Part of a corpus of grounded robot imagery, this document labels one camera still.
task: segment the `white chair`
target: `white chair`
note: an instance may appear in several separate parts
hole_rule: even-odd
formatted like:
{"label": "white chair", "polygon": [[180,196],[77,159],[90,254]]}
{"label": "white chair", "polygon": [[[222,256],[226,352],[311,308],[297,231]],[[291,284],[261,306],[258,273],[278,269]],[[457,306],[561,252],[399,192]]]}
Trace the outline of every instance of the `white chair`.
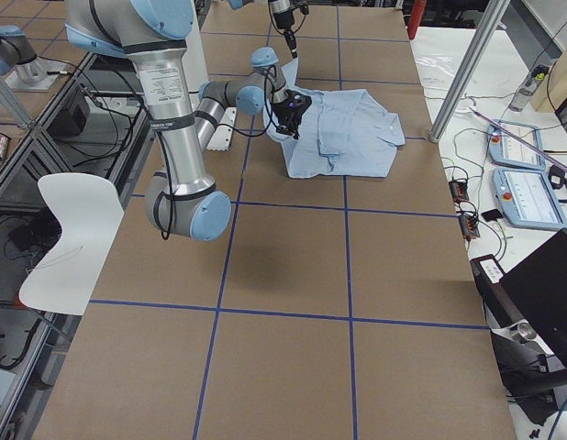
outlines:
{"label": "white chair", "polygon": [[39,179],[39,190],[61,225],[61,238],[19,292],[31,309],[83,315],[124,214],[117,189],[76,172]]}

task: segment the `white table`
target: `white table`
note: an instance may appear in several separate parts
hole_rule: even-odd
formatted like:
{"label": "white table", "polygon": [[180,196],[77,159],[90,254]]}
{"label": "white table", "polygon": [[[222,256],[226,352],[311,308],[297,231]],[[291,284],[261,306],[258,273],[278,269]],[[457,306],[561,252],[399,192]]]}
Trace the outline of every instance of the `white table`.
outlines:
{"label": "white table", "polygon": [[[421,83],[425,88],[428,111],[433,120],[443,102],[441,99],[433,98],[441,98],[446,95],[452,77],[459,68],[472,37],[473,30],[468,29],[421,27],[417,32],[416,39],[411,42],[414,56],[417,59]],[[527,73],[528,69],[510,38],[505,31],[497,30],[467,87],[466,93],[469,96],[505,96],[516,90]],[[521,113],[509,110],[505,112],[511,99],[512,96],[477,99],[477,109],[493,119],[502,118],[506,121],[521,122],[537,127],[553,127],[559,124],[555,115],[537,113],[529,105]],[[454,136],[462,130],[467,128],[481,130],[469,130],[458,135],[457,151],[460,156],[466,159],[478,163],[484,162],[486,135],[482,131],[488,128],[488,124],[471,113],[463,113],[465,107],[470,104],[470,100],[461,101],[458,113],[451,119],[440,140],[439,148],[441,156],[447,158],[444,160],[446,167],[454,162],[455,165],[466,169],[470,176],[476,176],[480,174],[481,170],[470,162],[458,158],[455,154],[453,142]],[[567,134],[561,126],[543,130],[540,135],[545,149],[567,151]],[[567,165],[567,155],[557,155],[555,158]],[[494,168],[494,164],[488,157],[484,164],[483,178],[471,179],[469,182],[468,193],[472,202],[478,206],[480,213],[493,208],[499,209],[492,184]],[[446,170],[446,172],[450,178],[452,170]],[[463,177],[462,171],[456,170],[455,177]],[[561,198],[567,198],[565,191],[558,191],[557,193]],[[567,205],[563,205],[562,210],[567,216]],[[500,261],[504,270],[510,270],[516,266],[519,261],[554,234],[550,231],[516,228],[506,220],[499,222],[506,235],[510,237],[507,240],[507,251]],[[499,241],[494,232],[484,225],[479,225],[479,231],[481,238],[472,240],[469,245],[468,255],[470,259],[485,254],[494,254],[498,250]],[[510,412],[514,418],[518,439],[527,438],[533,429],[539,428],[539,426],[531,423],[516,405],[510,405]],[[550,417],[545,427],[541,428],[539,438],[547,438],[554,417],[555,415]],[[554,440],[567,440],[567,412],[561,417]]]}

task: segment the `light blue shirt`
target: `light blue shirt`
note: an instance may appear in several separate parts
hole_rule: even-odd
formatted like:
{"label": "light blue shirt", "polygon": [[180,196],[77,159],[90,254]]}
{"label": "light blue shirt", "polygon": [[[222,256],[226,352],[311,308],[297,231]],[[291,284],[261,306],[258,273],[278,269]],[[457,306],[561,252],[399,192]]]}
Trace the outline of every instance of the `light blue shirt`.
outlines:
{"label": "light blue shirt", "polygon": [[364,89],[323,92],[293,86],[297,60],[283,66],[283,73],[289,88],[312,98],[298,140],[280,135],[273,126],[267,130],[282,144],[290,177],[387,176],[397,146],[405,143],[397,114],[389,113]]}

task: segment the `white sticker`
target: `white sticker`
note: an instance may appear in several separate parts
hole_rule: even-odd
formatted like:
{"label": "white sticker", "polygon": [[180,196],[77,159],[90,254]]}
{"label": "white sticker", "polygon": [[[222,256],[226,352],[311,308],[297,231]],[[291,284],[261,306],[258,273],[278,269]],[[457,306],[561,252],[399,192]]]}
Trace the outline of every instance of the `white sticker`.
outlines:
{"label": "white sticker", "polygon": [[480,264],[482,265],[482,268],[484,268],[485,274],[493,284],[500,282],[500,278],[502,278],[504,274],[500,268],[497,267],[495,261],[492,259],[484,259],[483,261],[480,261]]}
{"label": "white sticker", "polygon": [[183,99],[183,85],[177,67],[140,71],[140,83],[148,105],[169,104]]}

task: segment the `robotic arm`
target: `robotic arm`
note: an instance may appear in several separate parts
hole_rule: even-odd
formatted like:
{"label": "robotic arm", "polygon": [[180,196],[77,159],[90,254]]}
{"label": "robotic arm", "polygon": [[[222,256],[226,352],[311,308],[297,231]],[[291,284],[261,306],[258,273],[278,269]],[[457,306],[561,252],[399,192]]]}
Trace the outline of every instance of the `robotic arm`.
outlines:
{"label": "robotic arm", "polygon": [[16,68],[21,82],[33,85],[47,77],[45,66],[19,27],[0,26],[0,75]]}
{"label": "robotic arm", "polygon": [[253,54],[246,80],[205,84],[193,112],[182,64],[185,37],[195,20],[189,0],[67,0],[66,5],[72,44],[126,57],[135,66],[164,157],[164,168],[154,174],[146,195],[150,222],[164,233],[217,238],[227,227],[230,200],[217,191],[202,153],[226,107],[237,104],[256,114],[270,95],[279,129],[297,136],[309,98],[287,90],[277,57],[262,48]]}
{"label": "robotic arm", "polygon": [[[253,0],[228,0],[228,2],[233,9],[239,9],[252,3]],[[304,16],[310,13],[306,0],[269,0],[269,10],[275,20],[275,26],[283,31],[283,37],[292,52],[292,58],[298,58],[295,33],[292,30],[295,23],[294,11],[298,8]]]}

